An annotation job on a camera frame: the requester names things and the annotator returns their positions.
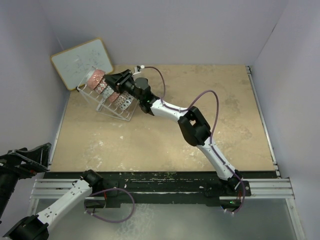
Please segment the black leaf pattern bowl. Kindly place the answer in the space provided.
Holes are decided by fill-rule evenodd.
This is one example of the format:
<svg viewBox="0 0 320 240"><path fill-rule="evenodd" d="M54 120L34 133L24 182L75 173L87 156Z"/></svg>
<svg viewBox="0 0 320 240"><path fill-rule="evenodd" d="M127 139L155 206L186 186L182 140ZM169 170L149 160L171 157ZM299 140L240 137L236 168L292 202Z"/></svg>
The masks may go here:
<svg viewBox="0 0 320 240"><path fill-rule="evenodd" d="M115 91L110 87L110 86L107 86L101 93L102 97L104 99L107 99L109 98Z"/></svg>

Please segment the pink floral pattern bowl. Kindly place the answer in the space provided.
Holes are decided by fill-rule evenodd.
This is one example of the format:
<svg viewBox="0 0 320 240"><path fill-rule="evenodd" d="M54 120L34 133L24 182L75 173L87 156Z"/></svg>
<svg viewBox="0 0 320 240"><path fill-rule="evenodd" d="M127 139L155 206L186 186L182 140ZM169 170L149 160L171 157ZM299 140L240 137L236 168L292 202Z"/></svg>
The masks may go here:
<svg viewBox="0 0 320 240"><path fill-rule="evenodd" d="M117 92L113 92L109 97L108 97L108 101L110 103L113 103L118 97L119 97L119 93Z"/></svg>

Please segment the blue triangle pattern bowl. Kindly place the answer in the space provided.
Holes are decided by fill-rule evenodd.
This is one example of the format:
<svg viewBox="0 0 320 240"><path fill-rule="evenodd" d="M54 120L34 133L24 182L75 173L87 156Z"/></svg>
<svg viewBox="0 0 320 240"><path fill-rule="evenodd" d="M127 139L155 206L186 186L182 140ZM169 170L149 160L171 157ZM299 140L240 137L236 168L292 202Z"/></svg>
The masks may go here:
<svg viewBox="0 0 320 240"><path fill-rule="evenodd" d="M94 91L98 94L101 94L107 86L108 84L105 82L105 79L103 78L95 87Z"/></svg>

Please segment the brown floral pattern bowl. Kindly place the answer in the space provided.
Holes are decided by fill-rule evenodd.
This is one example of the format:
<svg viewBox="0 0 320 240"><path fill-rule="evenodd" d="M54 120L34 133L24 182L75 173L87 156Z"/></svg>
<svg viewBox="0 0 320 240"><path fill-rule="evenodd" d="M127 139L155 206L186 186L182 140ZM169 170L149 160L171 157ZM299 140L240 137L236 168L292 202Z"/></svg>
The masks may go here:
<svg viewBox="0 0 320 240"><path fill-rule="evenodd" d="M125 101L126 99L129 97L129 93L128 92L123 92L121 93L118 98L116 99L116 104L117 106L121 106Z"/></svg>

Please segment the white black diamond bowl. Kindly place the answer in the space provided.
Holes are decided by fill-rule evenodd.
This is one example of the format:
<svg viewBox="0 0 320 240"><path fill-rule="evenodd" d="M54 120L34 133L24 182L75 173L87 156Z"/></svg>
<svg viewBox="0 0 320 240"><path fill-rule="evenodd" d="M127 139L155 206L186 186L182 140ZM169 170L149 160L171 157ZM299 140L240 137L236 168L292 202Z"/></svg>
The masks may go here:
<svg viewBox="0 0 320 240"><path fill-rule="evenodd" d="M120 106L120 109L123 111L126 110L132 104L134 99L135 98L133 96L129 95L124 103Z"/></svg>

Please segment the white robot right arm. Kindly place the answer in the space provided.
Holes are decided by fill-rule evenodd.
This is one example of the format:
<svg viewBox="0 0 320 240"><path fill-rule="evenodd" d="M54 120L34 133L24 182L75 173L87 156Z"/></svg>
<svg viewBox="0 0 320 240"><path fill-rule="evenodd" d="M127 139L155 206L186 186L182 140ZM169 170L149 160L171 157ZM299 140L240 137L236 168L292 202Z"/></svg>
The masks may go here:
<svg viewBox="0 0 320 240"><path fill-rule="evenodd" d="M246 187L239 171L227 160L214 141L214 131L219 116L219 98L215 91L206 90L198 95L189 107L178 107L169 104L162 97L152 93L148 79L133 78L130 70L117 74L106 74L104 81L117 93L127 92L139 102L141 110L152 116L164 117L176 122L184 140L198 148L214 167L219 177L223 192L228 196L235 195L241 187L241 193L246 195ZM197 100L206 93L212 93L216 100L216 114L213 127L195 106Z"/></svg>

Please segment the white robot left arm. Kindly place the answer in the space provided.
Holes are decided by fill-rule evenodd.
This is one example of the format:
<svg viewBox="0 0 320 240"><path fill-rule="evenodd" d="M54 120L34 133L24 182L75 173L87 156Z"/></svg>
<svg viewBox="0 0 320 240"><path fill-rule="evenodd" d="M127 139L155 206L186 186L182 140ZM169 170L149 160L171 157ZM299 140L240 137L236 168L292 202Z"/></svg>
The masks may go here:
<svg viewBox="0 0 320 240"><path fill-rule="evenodd" d="M0 156L0 211L3 213L19 180L48 171L51 143L33 149L12 149ZM53 228L71 209L89 195L103 191L103 178L86 170L71 188L47 208L19 220L3 237L10 240L47 240Z"/></svg>

